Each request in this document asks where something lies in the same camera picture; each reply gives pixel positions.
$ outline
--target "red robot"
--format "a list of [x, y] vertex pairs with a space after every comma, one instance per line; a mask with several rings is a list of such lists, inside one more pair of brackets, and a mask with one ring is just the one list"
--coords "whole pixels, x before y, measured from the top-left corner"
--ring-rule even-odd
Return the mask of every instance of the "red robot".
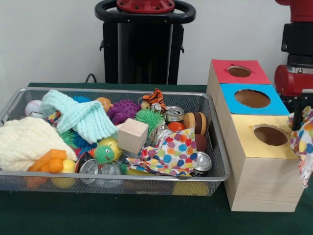
[[313, 106], [313, 3], [312, 0], [276, 0], [290, 6], [291, 23], [284, 26], [281, 50], [289, 53], [286, 65], [275, 72], [275, 87], [290, 112], [293, 130], [299, 129], [302, 110]]

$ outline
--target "polka dot fabric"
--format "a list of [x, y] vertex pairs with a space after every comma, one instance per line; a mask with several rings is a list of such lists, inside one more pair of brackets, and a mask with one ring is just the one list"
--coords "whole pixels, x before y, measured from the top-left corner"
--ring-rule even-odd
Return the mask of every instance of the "polka dot fabric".
[[[290, 146], [300, 158], [299, 170], [304, 187], [313, 171], [313, 109], [307, 106], [302, 111], [303, 122], [298, 131], [293, 131]], [[288, 124], [292, 127], [293, 114], [290, 115]]]
[[160, 147], [143, 148], [140, 159], [128, 158], [129, 168], [157, 175], [190, 176], [197, 165], [193, 128], [171, 134]]

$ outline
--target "wooden box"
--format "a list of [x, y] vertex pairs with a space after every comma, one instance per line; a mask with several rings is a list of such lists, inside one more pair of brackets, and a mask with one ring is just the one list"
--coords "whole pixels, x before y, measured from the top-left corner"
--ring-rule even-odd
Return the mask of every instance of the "wooden box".
[[220, 84], [270, 85], [270, 81], [256, 60], [212, 60], [206, 93], [214, 104]]
[[293, 212], [303, 192], [288, 116], [231, 115], [225, 188], [232, 211]]
[[224, 140], [230, 114], [289, 114], [272, 85], [220, 84], [215, 109]]

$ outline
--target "orange toy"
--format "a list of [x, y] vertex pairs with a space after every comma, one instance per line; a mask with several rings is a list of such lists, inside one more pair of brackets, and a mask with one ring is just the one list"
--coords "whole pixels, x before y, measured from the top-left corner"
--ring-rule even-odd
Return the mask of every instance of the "orange toy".
[[163, 100], [163, 93], [159, 88], [155, 88], [152, 94], [147, 94], [142, 97], [143, 101], [148, 102], [150, 105], [154, 103], [159, 103], [161, 105], [162, 111], [161, 113], [164, 114], [168, 111], [166, 104]]
[[171, 122], [170, 124], [167, 125], [167, 127], [173, 132], [182, 131], [186, 129], [186, 127], [183, 124], [176, 121]]
[[107, 98], [99, 97], [96, 100], [99, 101], [102, 104], [103, 109], [104, 109], [105, 112], [107, 112], [110, 107], [113, 107], [113, 105], [111, 104], [111, 101], [109, 99], [107, 99]]
[[43, 185], [45, 182], [48, 181], [48, 177], [32, 177], [32, 176], [26, 176], [26, 186], [29, 189], [37, 189], [40, 185]]
[[63, 161], [67, 158], [65, 150], [51, 149], [28, 169], [28, 171], [56, 173], [63, 169]]

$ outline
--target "circular hole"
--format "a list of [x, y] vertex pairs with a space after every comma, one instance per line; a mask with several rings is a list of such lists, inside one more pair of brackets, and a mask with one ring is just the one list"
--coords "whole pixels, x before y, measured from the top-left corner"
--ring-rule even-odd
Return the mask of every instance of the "circular hole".
[[242, 66], [230, 66], [227, 72], [234, 77], [249, 77], [251, 75], [251, 70]]
[[270, 99], [266, 94], [254, 90], [237, 91], [235, 99], [250, 108], [264, 108], [270, 104]]
[[257, 126], [254, 128], [254, 134], [260, 141], [268, 145], [280, 146], [288, 141], [287, 134], [276, 126]]

